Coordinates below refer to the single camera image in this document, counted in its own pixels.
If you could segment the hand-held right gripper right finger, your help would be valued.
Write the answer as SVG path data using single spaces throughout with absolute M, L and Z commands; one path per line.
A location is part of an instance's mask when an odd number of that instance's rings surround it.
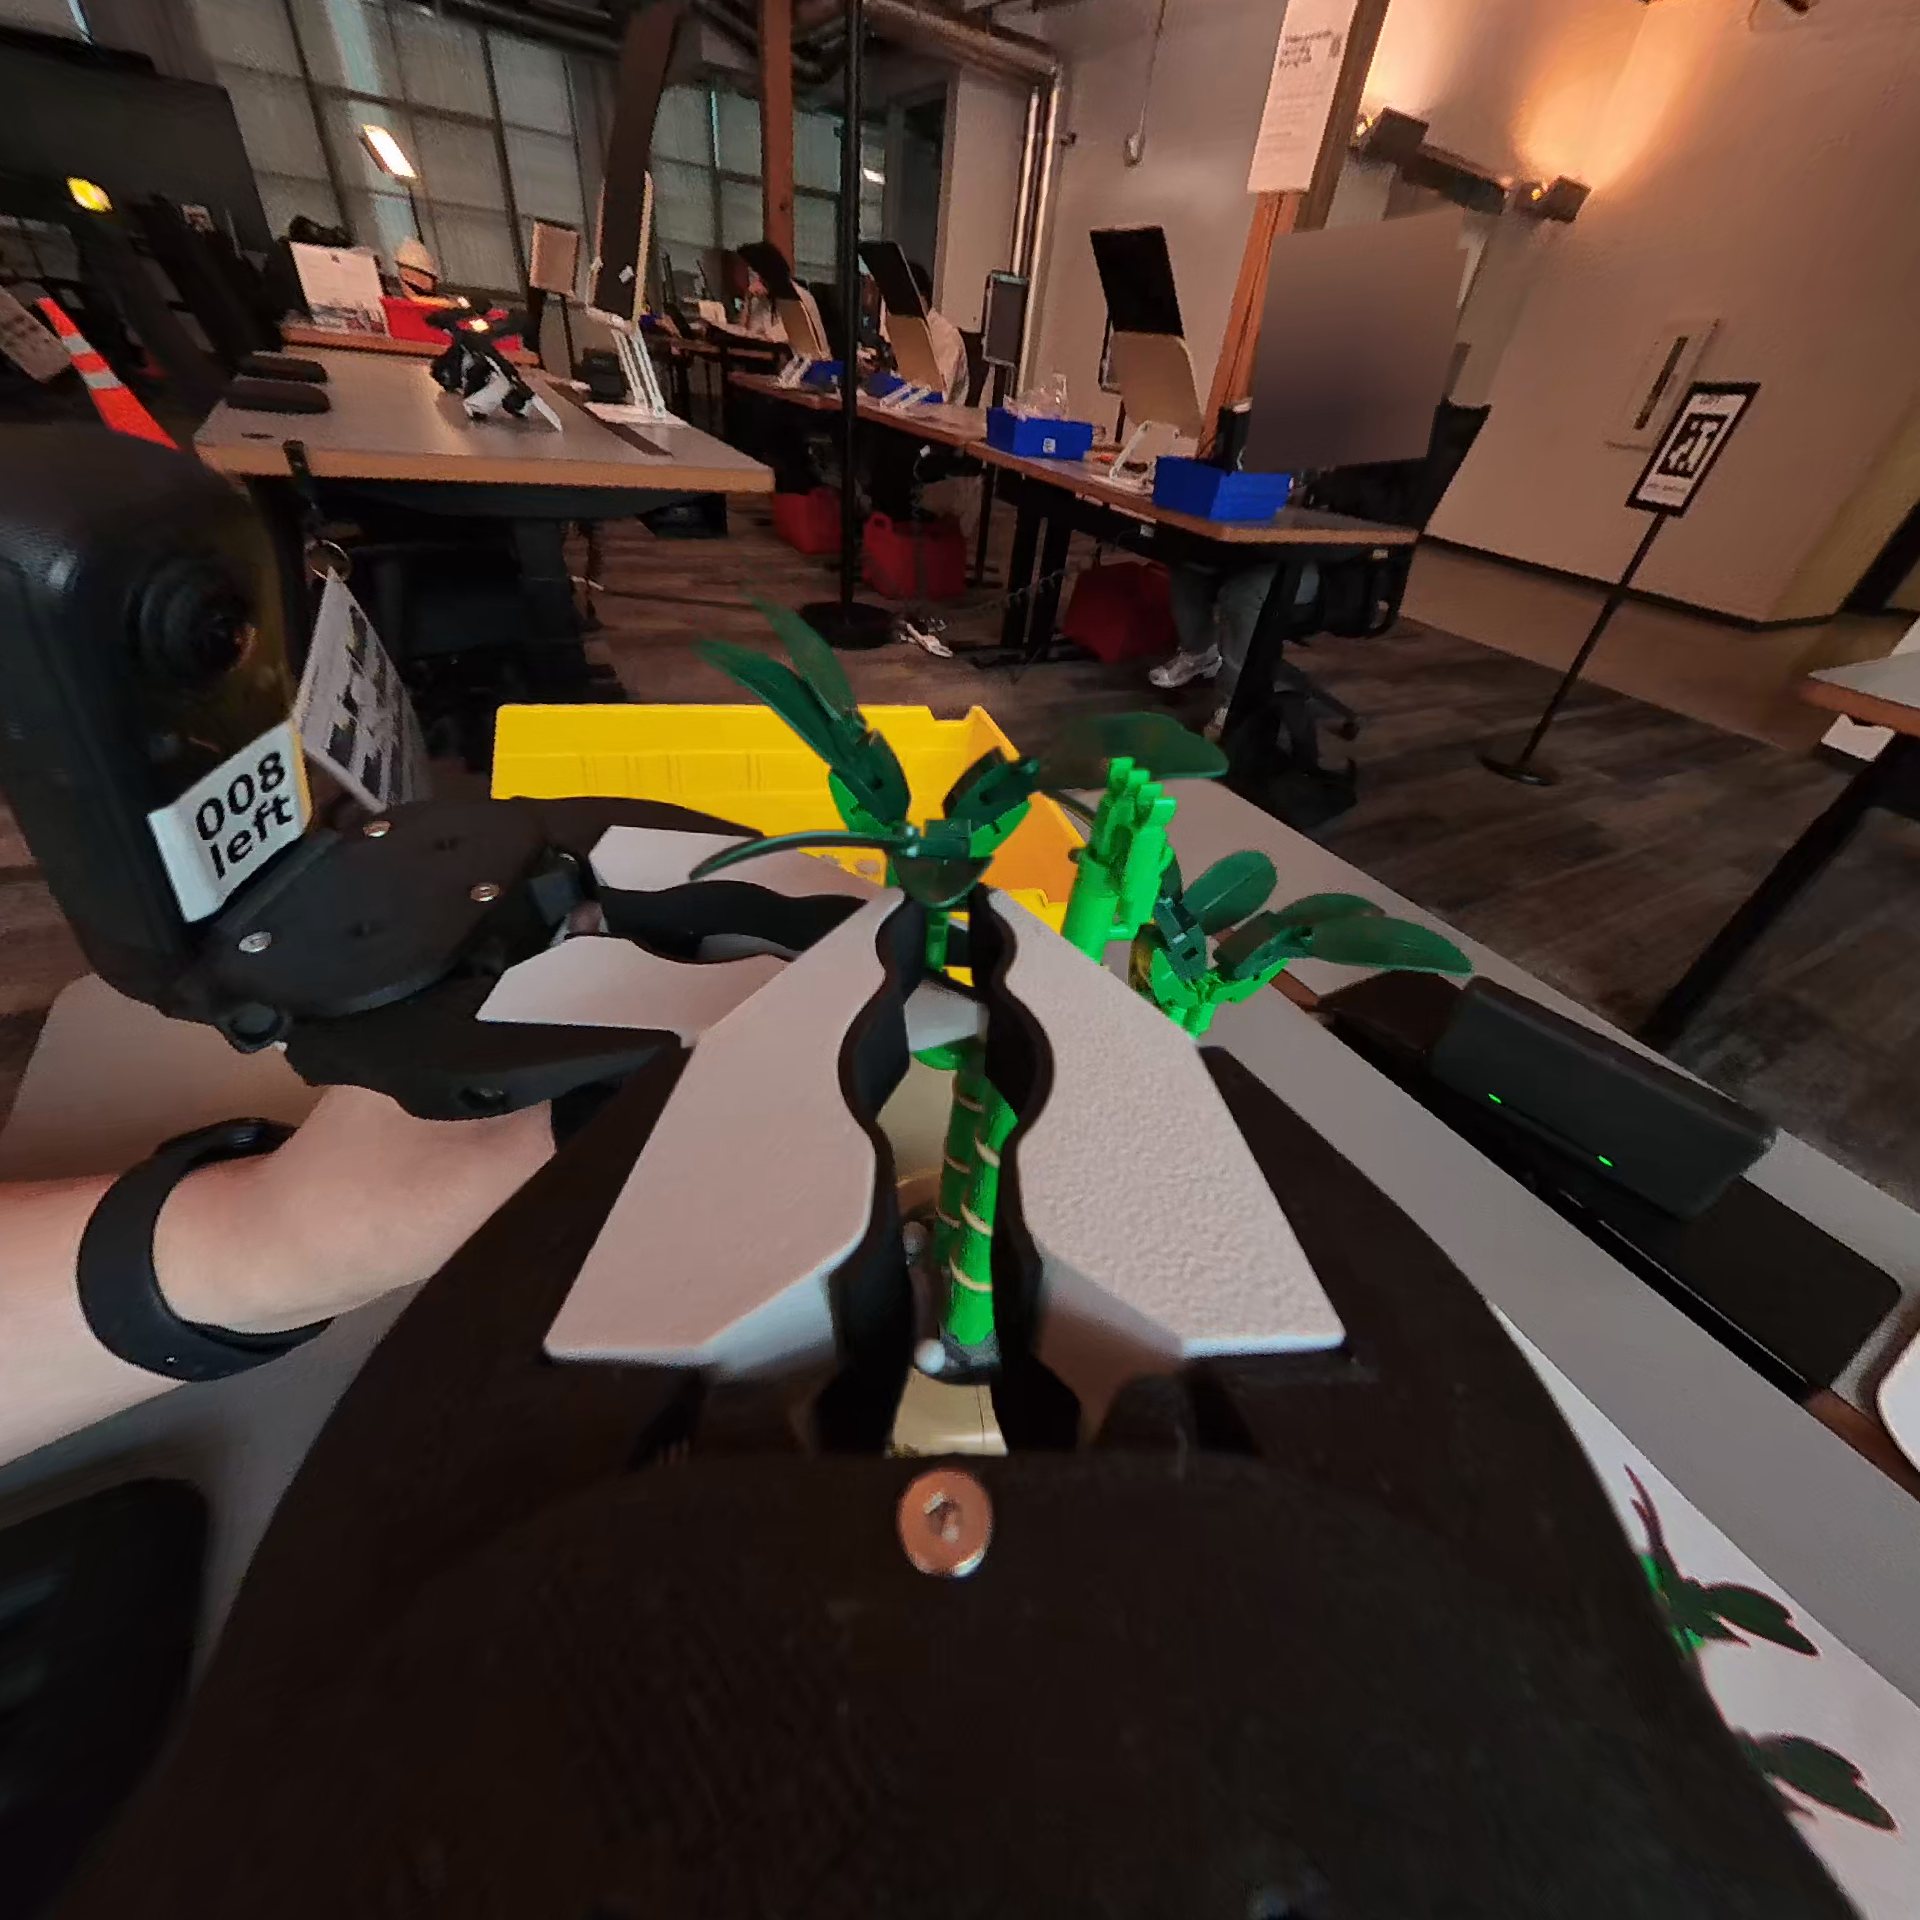
M 969 921 L 998 1143 L 994 1407 L 1068 1452 L 1122 1388 L 1198 1362 L 1334 1357 L 1344 1327 L 1204 1052 L 1029 909 Z

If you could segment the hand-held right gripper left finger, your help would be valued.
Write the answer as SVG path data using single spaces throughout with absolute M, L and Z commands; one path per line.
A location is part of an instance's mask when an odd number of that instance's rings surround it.
M 551 1362 L 824 1375 L 817 1448 L 887 1448 L 916 1350 L 899 1158 L 920 910 L 882 893 L 713 1026 L 555 1324 Z

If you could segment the green lego bamboo plant model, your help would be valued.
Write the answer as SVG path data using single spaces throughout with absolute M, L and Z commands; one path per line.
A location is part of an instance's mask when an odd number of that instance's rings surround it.
M 1063 936 L 1094 963 L 1129 943 L 1134 985 L 1188 1039 L 1202 1039 L 1219 1006 L 1250 1000 L 1298 957 L 1384 963 L 1389 970 L 1469 970 L 1440 933 L 1383 921 L 1377 909 L 1344 896 L 1304 897 L 1268 910 L 1278 885 L 1262 853 L 1231 853 L 1196 879 L 1171 853 L 1177 793 L 1168 781 L 1216 781 L 1225 752 L 1184 731 L 1167 712 L 1092 714 L 1072 722 L 1046 754 L 990 749 L 946 792 L 942 815 L 908 817 L 908 779 L 893 746 L 869 724 L 857 690 L 804 611 L 752 602 L 785 648 L 785 663 L 730 641 L 701 643 L 701 660 L 752 693 L 824 757 L 838 829 L 761 836 L 704 856 L 697 883 L 767 879 L 794 856 L 807 870 L 804 897 L 825 883 L 838 856 L 863 856 L 857 879 L 882 879 L 920 910 L 923 972 L 946 984 L 952 967 L 972 967 L 966 943 L 969 897 L 1003 846 L 1046 803 L 1083 817 L 1083 838 L 1068 853 L 1068 883 L 1047 883 L 1064 901 Z M 908 1041 L 954 1075 L 942 1186 L 932 1223 L 945 1362 L 990 1364 L 998 1357 L 994 1310 L 994 1229 L 998 1143 L 1010 1107 L 985 1082 L 985 1039 L 972 1026 L 952 1041 Z

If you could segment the person's left forearm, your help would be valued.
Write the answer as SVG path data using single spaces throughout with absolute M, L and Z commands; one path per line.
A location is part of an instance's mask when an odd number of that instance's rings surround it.
M 123 1370 L 78 1302 L 78 1250 L 107 1176 L 2 1189 L 2 1465 L 107 1418 Z

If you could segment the lego instruction booklet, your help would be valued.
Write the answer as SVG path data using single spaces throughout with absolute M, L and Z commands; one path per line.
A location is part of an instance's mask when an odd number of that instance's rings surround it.
M 1593 1465 L 1680 1658 L 1860 1918 L 1918 1918 L 1918 1704 L 1705 1518 L 1500 1312 Z

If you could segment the person's left hand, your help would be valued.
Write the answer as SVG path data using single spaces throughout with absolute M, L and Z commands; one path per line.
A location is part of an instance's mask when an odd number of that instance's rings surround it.
M 423 1121 L 373 1092 L 327 1092 L 265 1179 L 275 1308 L 332 1315 L 435 1278 L 551 1157 L 544 1102 Z

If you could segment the yellow plastic parts bin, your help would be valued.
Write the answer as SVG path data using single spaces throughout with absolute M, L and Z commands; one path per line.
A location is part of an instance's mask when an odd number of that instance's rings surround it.
M 916 824 L 979 754 L 1011 752 L 984 708 L 866 706 L 866 718 L 900 762 Z M 761 706 L 502 706 L 490 792 L 674 803 L 767 836 L 842 827 L 824 757 Z

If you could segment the black box with green light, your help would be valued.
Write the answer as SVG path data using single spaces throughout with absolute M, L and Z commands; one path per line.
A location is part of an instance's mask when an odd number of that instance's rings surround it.
M 1669 1219 L 1707 1211 L 1780 1138 L 1729 1093 L 1488 976 L 1458 997 L 1426 1071 Z

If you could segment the grey office desk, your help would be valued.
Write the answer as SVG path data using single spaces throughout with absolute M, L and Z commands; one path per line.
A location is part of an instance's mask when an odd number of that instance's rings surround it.
M 585 655 L 564 544 L 708 496 L 767 496 L 774 473 L 682 424 L 615 424 L 541 373 L 523 417 L 475 417 L 432 364 L 315 350 L 327 411 L 224 397 L 192 451 L 245 485 L 282 536 L 345 536 L 350 591 L 414 690 L 498 701 L 615 696 Z

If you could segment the black stanchion pole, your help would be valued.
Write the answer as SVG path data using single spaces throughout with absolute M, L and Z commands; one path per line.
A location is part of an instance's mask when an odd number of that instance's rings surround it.
M 838 550 L 835 594 L 804 608 L 804 620 L 825 638 L 834 655 L 866 655 L 884 648 L 893 619 L 884 608 L 859 598 L 859 126 L 863 126 L 863 45 L 866 5 L 842 5 L 842 141 L 835 190 L 835 301 L 842 311 L 838 353 Z

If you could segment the orange safety vest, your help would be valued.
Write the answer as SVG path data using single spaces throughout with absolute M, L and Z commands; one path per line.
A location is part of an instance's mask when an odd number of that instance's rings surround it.
M 66 307 L 51 296 L 41 296 L 33 311 L 51 328 L 66 358 L 81 376 L 81 386 L 100 416 L 100 421 L 135 441 L 159 446 L 179 451 L 178 441 L 165 432 L 165 424 L 145 407 L 145 403 L 120 381 L 120 376 L 107 367 L 107 358 L 91 350 L 78 324 L 66 315 Z

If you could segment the long wooden office desk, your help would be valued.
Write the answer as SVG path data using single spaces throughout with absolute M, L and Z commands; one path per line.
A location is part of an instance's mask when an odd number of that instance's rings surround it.
M 893 407 L 859 397 L 859 424 L 916 446 L 942 446 L 984 465 L 997 500 L 1017 514 L 1017 544 L 998 594 L 998 638 L 966 648 L 978 670 L 1029 670 L 1068 660 L 1057 611 L 1076 539 L 1146 562 L 1280 562 L 1298 577 L 1305 562 L 1377 560 L 1411 550 L 1415 528 L 1285 507 L 1268 518 L 1223 522 L 1153 502 L 1092 460 L 1023 456 L 990 446 L 990 411 L 912 403 Z

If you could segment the black perforated pad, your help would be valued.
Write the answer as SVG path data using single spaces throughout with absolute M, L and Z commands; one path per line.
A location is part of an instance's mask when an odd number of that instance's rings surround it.
M 2 1529 L 2 1918 L 49 1918 L 190 1690 L 210 1508 L 135 1478 Z

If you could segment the marker sign on floor stand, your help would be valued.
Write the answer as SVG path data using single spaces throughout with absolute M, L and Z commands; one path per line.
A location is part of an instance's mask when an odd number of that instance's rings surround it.
M 1555 774 L 1542 762 L 1542 749 L 1548 731 L 1555 730 L 1562 708 L 1568 706 L 1570 693 L 1583 680 L 1600 641 L 1607 638 L 1609 623 L 1618 620 L 1619 608 L 1630 602 L 1639 573 L 1656 550 L 1661 528 L 1672 518 L 1682 518 L 1707 473 L 1725 456 L 1729 446 L 1734 441 L 1741 421 L 1747 417 L 1754 399 L 1760 397 L 1757 381 L 1705 381 L 1694 378 L 1682 397 L 1675 416 L 1669 417 L 1666 435 L 1659 438 L 1656 451 L 1648 455 L 1635 488 L 1625 496 L 1630 514 L 1647 517 L 1647 528 L 1634 550 L 1634 560 L 1619 569 L 1619 577 L 1607 591 L 1589 632 L 1583 635 L 1581 648 L 1574 649 L 1564 676 L 1557 680 L 1548 706 L 1536 718 L 1533 731 L 1519 749 L 1488 749 L 1478 754 L 1486 774 L 1524 788 L 1548 788 Z

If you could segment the white paper notice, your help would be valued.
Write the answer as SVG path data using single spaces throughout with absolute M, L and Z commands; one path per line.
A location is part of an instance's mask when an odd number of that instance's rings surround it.
M 1287 5 L 1248 193 L 1305 193 L 1334 121 L 1358 5 Z

